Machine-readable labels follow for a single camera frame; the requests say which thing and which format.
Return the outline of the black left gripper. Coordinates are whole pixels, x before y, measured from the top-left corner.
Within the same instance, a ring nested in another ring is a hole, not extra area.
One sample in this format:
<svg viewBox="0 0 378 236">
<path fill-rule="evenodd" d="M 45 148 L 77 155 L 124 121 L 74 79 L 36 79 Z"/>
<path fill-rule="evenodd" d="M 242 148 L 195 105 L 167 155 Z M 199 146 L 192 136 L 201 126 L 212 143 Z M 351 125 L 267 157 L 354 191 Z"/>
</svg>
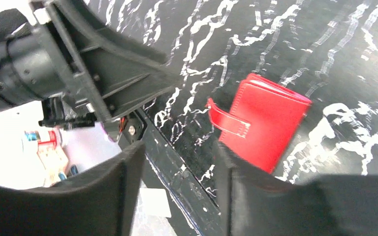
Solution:
<svg viewBox="0 0 378 236">
<path fill-rule="evenodd" d="M 41 127 L 112 122 L 172 90 L 166 55 L 121 35 L 82 0 L 31 0 L 48 21 L 0 12 L 0 113 L 41 102 Z"/>
</svg>

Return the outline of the red leather card holder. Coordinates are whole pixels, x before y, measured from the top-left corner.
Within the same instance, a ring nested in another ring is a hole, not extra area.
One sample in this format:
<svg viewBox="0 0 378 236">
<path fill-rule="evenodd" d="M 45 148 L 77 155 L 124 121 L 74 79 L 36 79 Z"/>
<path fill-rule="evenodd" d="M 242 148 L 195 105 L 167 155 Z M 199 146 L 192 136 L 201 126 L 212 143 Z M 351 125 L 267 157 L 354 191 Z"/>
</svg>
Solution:
<svg viewBox="0 0 378 236">
<path fill-rule="evenodd" d="M 219 141 L 252 165 L 272 173 L 312 101 L 251 73 L 240 82 L 229 112 L 207 101 Z"/>
</svg>

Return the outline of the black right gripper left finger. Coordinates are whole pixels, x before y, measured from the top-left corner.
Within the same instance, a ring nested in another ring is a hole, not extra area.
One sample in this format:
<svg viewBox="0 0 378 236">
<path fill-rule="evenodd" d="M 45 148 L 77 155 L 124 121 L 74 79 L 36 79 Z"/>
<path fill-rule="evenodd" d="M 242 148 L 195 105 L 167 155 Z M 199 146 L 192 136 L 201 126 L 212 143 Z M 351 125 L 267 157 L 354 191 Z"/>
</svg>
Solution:
<svg viewBox="0 0 378 236">
<path fill-rule="evenodd" d="M 51 187 L 0 186 L 0 236 L 127 236 L 131 232 L 145 145 Z"/>
</svg>

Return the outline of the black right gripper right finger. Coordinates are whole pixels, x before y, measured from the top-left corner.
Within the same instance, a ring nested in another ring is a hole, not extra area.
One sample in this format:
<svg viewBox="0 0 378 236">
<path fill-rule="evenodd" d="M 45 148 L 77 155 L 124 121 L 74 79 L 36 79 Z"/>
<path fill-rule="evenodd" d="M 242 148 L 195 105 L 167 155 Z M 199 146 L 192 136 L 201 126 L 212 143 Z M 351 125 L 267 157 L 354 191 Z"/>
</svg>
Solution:
<svg viewBox="0 0 378 236">
<path fill-rule="evenodd" d="M 378 236 L 378 175 L 284 182 L 216 143 L 226 236 Z"/>
</svg>

